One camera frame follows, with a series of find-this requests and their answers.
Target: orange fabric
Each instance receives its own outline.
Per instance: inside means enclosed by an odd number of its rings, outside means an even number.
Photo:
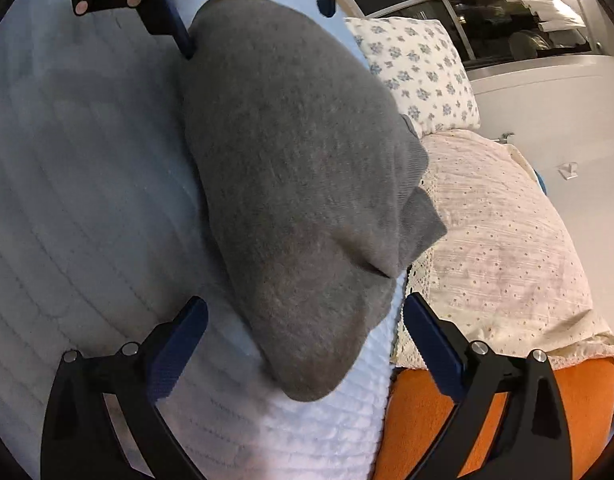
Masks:
[[[555,372],[567,415],[573,480],[600,456],[609,435],[614,405],[613,358],[588,360]],[[506,394],[497,394],[461,475],[478,469],[502,415]],[[452,410],[426,370],[398,375],[389,401],[382,447],[373,480],[403,480],[424,455]]]

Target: bed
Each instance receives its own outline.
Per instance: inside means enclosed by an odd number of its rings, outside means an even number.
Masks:
[[[186,24],[203,1],[176,0]],[[339,16],[322,18],[315,0],[275,1],[367,63]],[[382,435],[406,277],[343,383],[317,402],[286,397],[232,307],[184,145],[179,63],[170,38],[148,35],[127,9],[76,19],[69,0],[16,0],[0,25],[0,435],[39,478],[62,353],[113,353],[198,294],[211,305],[209,328],[159,409],[200,470],[364,480]]]

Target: folded gray garment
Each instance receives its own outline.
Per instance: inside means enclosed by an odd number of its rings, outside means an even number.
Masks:
[[[319,399],[446,231],[388,90],[307,16],[210,0],[184,66],[186,139],[239,310],[282,389]]]

